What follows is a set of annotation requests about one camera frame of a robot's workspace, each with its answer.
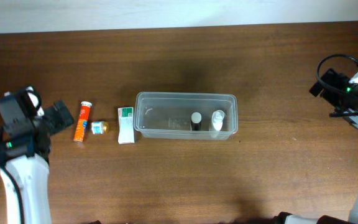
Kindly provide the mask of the orange tablet tube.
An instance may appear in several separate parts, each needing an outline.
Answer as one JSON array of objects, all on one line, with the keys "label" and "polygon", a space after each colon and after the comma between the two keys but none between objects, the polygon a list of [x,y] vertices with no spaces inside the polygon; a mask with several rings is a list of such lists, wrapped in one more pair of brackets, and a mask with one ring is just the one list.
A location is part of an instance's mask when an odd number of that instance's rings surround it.
[{"label": "orange tablet tube", "polygon": [[83,142],[84,140],[91,107],[92,107],[92,103],[88,101],[81,102],[80,114],[73,138],[73,140],[76,142]]}]

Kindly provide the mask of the small gold-capped jar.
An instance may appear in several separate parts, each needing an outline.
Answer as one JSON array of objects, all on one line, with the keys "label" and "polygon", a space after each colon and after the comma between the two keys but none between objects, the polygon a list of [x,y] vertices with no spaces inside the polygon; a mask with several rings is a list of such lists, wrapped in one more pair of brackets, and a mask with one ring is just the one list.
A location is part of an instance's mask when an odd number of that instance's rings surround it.
[{"label": "small gold-capped jar", "polygon": [[93,134],[106,134],[109,131],[109,124],[106,121],[95,121],[91,123]]}]

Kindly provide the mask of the white green medicine box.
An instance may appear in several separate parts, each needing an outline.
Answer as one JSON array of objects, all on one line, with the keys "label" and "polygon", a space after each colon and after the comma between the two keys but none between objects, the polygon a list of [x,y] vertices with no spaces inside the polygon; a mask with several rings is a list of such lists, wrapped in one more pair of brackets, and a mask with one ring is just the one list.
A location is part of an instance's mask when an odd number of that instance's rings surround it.
[{"label": "white green medicine box", "polygon": [[125,107],[118,109],[119,120],[119,144],[135,143],[134,137],[134,109],[133,107]]}]

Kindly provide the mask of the white spray bottle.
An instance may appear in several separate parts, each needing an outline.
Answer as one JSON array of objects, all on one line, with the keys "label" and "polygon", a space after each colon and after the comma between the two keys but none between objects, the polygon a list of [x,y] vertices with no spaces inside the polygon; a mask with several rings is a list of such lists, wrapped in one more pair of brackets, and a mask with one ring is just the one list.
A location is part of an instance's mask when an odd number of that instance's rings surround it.
[{"label": "white spray bottle", "polygon": [[209,135],[212,139],[221,139],[223,135],[221,134],[223,128],[223,121],[226,114],[222,110],[217,110],[212,113],[211,121],[209,124]]}]

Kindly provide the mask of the clear plastic container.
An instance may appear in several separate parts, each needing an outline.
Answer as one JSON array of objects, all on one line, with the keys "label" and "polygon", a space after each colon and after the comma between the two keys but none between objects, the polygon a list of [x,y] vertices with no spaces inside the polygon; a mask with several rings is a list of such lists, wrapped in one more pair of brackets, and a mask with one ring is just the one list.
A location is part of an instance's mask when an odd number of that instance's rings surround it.
[{"label": "clear plastic container", "polygon": [[[212,139],[209,124],[212,113],[222,110],[221,139]],[[202,116],[201,130],[191,130],[191,115]],[[134,129],[145,138],[227,140],[238,131],[237,98],[217,93],[170,93],[144,91],[137,95]]]}]

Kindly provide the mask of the dark bottle white cap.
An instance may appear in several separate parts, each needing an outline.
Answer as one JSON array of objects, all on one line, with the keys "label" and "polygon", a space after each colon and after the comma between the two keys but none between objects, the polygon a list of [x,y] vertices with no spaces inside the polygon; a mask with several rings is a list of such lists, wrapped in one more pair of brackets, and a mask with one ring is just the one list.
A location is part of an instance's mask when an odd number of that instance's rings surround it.
[{"label": "dark bottle white cap", "polygon": [[201,120],[202,116],[199,112],[194,112],[191,115],[191,130],[200,131],[201,130]]}]

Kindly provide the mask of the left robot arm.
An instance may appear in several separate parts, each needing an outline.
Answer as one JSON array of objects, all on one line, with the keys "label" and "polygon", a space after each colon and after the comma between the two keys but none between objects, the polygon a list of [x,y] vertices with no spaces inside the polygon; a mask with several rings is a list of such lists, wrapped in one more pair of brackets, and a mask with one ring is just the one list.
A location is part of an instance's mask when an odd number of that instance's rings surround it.
[{"label": "left robot arm", "polygon": [[51,223],[48,199],[51,136],[74,123],[62,100],[36,113],[31,102],[0,100],[0,176],[9,223]]}]

